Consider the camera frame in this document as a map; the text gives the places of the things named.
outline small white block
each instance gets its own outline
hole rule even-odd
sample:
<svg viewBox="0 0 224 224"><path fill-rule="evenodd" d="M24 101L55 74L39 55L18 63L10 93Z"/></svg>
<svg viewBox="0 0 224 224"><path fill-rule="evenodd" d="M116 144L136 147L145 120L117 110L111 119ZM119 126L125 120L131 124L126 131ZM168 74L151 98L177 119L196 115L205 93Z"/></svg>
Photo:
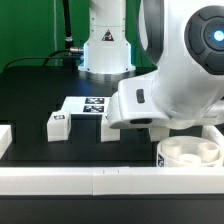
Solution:
<svg viewBox="0 0 224 224"><path fill-rule="evenodd" d="M0 158L12 142L12 132L10 125L0 125Z"/></svg>
<svg viewBox="0 0 224 224"><path fill-rule="evenodd" d="M109 128L108 120L105 114L103 114L101 120L101 142L119 141L119 140L120 140L120 130Z"/></svg>
<svg viewBox="0 0 224 224"><path fill-rule="evenodd" d="M64 111L53 112L47 122L48 141L68 140L71 130L71 113Z"/></svg>
<svg viewBox="0 0 224 224"><path fill-rule="evenodd" d="M162 141L170 135L170 129L167 127L153 126L149 129L151 142Z"/></svg>

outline white cube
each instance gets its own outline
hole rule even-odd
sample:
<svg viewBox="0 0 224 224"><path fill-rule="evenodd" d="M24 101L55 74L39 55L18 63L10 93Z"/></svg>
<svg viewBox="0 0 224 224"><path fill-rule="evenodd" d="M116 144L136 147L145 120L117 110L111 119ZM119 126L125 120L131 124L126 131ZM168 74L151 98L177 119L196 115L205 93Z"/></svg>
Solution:
<svg viewBox="0 0 224 224"><path fill-rule="evenodd" d="M48 141L68 140L71 130L71 113L64 111L53 112L47 122Z"/></svg>
<svg viewBox="0 0 224 224"><path fill-rule="evenodd" d="M120 141L120 129L109 128L106 114L103 114L101 120L101 142L109 141Z"/></svg>
<svg viewBox="0 0 224 224"><path fill-rule="evenodd" d="M10 125L0 125L0 158L12 142L12 132Z"/></svg>

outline blue light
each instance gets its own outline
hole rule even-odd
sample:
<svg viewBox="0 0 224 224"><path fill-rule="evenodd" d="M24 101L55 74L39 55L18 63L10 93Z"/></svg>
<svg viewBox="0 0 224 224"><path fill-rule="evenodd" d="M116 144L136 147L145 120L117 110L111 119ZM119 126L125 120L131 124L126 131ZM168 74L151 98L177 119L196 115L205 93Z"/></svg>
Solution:
<svg viewBox="0 0 224 224"><path fill-rule="evenodd" d="M217 30L217 31L214 33L214 38L215 38L217 41L223 41L223 40L224 40L224 33L223 33L223 31L221 31L221 30Z"/></svg>

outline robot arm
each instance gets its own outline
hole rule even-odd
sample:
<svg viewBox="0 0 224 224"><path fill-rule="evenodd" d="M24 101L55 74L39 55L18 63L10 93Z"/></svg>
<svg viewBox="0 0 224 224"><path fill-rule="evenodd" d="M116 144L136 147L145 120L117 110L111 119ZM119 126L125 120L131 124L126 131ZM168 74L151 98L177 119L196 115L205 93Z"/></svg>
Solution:
<svg viewBox="0 0 224 224"><path fill-rule="evenodd" d="M139 33L158 69L119 83L108 107L109 126L223 123L223 1L142 0Z"/></svg>

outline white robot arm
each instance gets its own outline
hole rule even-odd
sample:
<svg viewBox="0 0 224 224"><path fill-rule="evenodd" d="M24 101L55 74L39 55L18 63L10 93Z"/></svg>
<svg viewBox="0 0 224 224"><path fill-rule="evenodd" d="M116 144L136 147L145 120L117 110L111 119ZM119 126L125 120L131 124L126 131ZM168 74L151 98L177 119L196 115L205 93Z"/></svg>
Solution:
<svg viewBox="0 0 224 224"><path fill-rule="evenodd" d="M108 106L109 126L224 123L223 0L142 0L139 34L158 69L120 81Z"/></svg>
<svg viewBox="0 0 224 224"><path fill-rule="evenodd" d="M90 36L80 71L117 75L135 70L125 38L126 0L89 0Z"/></svg>

